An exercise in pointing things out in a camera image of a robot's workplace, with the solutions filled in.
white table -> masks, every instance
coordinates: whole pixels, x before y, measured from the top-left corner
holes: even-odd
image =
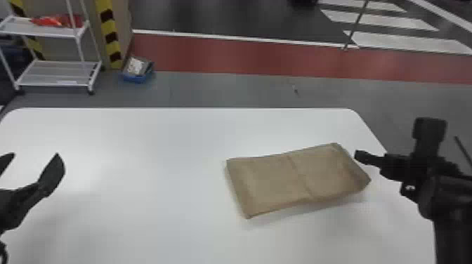
[[[12,264],[434,263],[432,225],[373,167],[361,194],[243,219],[226,159],[330,142],[385,152],[351,110],[16,110],[0,186],[35,181],[55,152],[67,174],[2,239]]]

metal shelf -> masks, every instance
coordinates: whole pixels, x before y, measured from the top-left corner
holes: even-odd
[[[27,43],[26,36],[50,37],[57,39],[74,39],[77,45],[77,51],[80,61],[46,61],[38,60],[38,57],[31,46],[28,46],[34,60],[29,64],[20,78],[15,79],[8,61],[0,47],[0,61],[13,83],[17,92],[21,91],[21,86],[66,86],[66,87],[86,87],[89,95],[93,95],[93,84],[97,79],[98,73],[102,67],[98,44],[93,35],[90,26],[90,17],[87,13],[84,0],[79,0],[84,16],[84,24],[77,27],[74,19],[74,11],[70,0],[65,0],[69,19],[72,28],[67,27],[41,27],[35,25],[29,18],[22,18],[15,15],[11,8],[10,1],[3,0],[5,8],[10,14],[5,20],[0,22],[0,34],[18,35]],[[86,31],[90,32],[93,46],[97,55],[98,62],[86,62],[84,52],[82,51],[81,38]]]
[[[18,86],[89,87],[94,83],[101,66],[101,61],[33,60],[15,84]]]
[[[0,23],[0,34],[76,39],[84,35],[89,25],[87,20],[82,27],[75,30],[68,27],[41,27],[33,24],[29,18],[10,15]]]

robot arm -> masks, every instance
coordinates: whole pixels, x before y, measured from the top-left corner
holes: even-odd
[[[402,183],[400,194],[433,221],[437,264],[472,263],[472,176],[438,156],[446,127],[443,120],[418,118],[413,129],[417,143],[409,156],[378,157],[358,150],[355,159]]]
[[[0,157],[0,174],[14,158],[13,153]],[[0,189],[0,236],[7,230],[20,226],[33,206],[49,197],[65,174],[64,162],[56,154],[41,173],[38,181],[16,190]],[[1,263],[8,262],[6,245],[0,242]]]

shelf caster wheel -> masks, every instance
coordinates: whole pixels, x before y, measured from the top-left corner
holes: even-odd
[[[25,93],[25,90],[20,89],[20,90],[16,90],[16,91],[15,91],[15,94],[16,94],[16,95],[25,95],[26,93]]]

white floor marking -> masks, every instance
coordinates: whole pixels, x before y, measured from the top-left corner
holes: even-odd
[[[320,0],[318,3],[328,4],[328,5],[333,5],[333,6],[350,6],[350,7],[358,7],[358,8],[362,8],[362,6],[364,5],[363,0]],[[395,4],[377,2],[377,1],[370,1],[367,7],[368,9],[395,11],[395,12],[403,12],[403,13],[406,12],[404,9],[401,9]]]
[[[331,11],[323,9],[322,12],[331,20],[335,22],[354,23],[358,18],[359,13]],[[364,14],[360,20],[360,24],[364,25],[379,25],[384,27],[401,27],[407,29],[423,29],[439,31],[439,29],[431,26],[420,19],[413,18],[396,18],[385,15],[369,15]]]
[[[409,0],[472,33],[472,23],[424,0]]]
[[[459,53],[472,55],[472,49],[454,39],[432,39],[400,35],[356,32],[353,41],[359,47],[388,48],[408,51]]]
[[[330,42],[295,41],[295,40],[285,40],[285,39],[262,39],[262,38],[253,38],[253,37],[236,37],[236,36],[225,36],[225,35],[217,35],[217,34],[182,33],[182,32],[169,32],[169,31],[147,30],[147,29],[133,29],[133,33],[170,36],[170,37],[194,37],[194,38],[199,38],[199,39],[223,39],[223,40],[235,40],[235,41],[305,45],[305,46],[328,46],[328,47],[337,47],[337,48],[344,47],[344,44],[330,43]],[[349,48],[359,48],[359,47],[356,45],[349,45]]]

